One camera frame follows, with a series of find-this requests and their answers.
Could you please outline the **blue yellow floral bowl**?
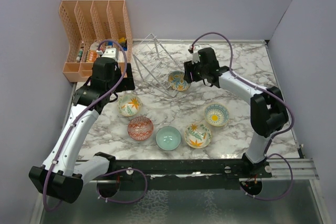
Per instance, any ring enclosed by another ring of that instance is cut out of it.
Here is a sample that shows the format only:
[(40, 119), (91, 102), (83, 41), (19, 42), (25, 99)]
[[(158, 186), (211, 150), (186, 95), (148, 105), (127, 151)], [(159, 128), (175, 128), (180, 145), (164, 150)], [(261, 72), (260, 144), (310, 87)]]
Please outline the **blue yellow floral bowl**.
[(168, 82), (172, 89), (177, 91), (186, 91), (191, 86), (190, 83), (184, 80), (184, 72), (173, 71), (168, 76)]

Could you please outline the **red patterned bowl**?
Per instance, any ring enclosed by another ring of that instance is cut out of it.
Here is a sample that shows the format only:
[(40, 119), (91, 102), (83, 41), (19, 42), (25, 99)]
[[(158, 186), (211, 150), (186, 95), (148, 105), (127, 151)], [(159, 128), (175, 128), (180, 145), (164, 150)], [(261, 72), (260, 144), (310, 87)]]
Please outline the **red patterned bowl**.
[(128, 124), (128, 135), (136, 141), (147, 140), (154, 131), (152, 121), (144, 116), (135, 117)]

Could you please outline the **yellow sun blue bowl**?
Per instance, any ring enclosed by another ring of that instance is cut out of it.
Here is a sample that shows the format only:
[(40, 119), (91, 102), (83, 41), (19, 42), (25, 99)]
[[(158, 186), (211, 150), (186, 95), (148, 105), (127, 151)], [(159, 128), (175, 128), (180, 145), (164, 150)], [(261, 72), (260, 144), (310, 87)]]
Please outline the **yellow sun blue bowl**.
[(211, 103), (204, 110), (204, 118), (212, 126), (225, 126), (229, 122), (229, 110), (220, 103)]

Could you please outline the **plain teal bowl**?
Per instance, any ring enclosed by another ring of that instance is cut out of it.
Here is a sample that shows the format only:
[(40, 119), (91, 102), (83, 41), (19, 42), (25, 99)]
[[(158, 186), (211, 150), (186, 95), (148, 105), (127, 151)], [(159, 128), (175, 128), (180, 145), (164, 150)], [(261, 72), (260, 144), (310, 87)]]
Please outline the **plain teal bowl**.
[(160, 128), (155, 136), (157, 146), (164, 151), (172, 151), (178, 148), (181, 139), (179, 130), (172, 126)]

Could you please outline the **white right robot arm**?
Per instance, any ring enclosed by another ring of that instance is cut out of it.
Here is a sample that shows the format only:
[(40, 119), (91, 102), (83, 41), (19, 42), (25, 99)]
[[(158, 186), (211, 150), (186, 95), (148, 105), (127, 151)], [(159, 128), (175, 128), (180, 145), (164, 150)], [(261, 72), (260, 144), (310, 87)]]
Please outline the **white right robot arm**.
[(188, 51), (193, 58), (184, 62), (187, 83), (208, 82), (211, 87), (227, 90), (249, 104), (254, 134), (244, 154), (247, 161), (241, 164), (241, 171), (246, 177), (254, 177), (260, 171), (259, 163), (265, 160), (272, 135), (279, 133), (289, 120), (281, 91), (277, 87), (259, 86), (230, 71), (228, 66), (221, 67), (211, 47)]

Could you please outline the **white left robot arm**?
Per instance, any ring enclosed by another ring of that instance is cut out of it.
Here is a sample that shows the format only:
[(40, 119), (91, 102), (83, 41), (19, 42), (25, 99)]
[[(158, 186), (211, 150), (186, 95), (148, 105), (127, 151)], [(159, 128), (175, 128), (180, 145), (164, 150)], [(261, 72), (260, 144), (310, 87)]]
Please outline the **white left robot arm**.
[(55, 147), (41, 166), (29, 171), (30, 180), (44, 198), (73, 203), (85, 184), (99, 176), (110, 179), (115, 175), (115, 157), (102, 152), (79, 166), (75, 163), (89, 130), (112, 102), (110, 96), (134, 88), (130, 63), (121, 67), (108, 57), (93, 63), (92, 75), (74, 93), (68, 121)]

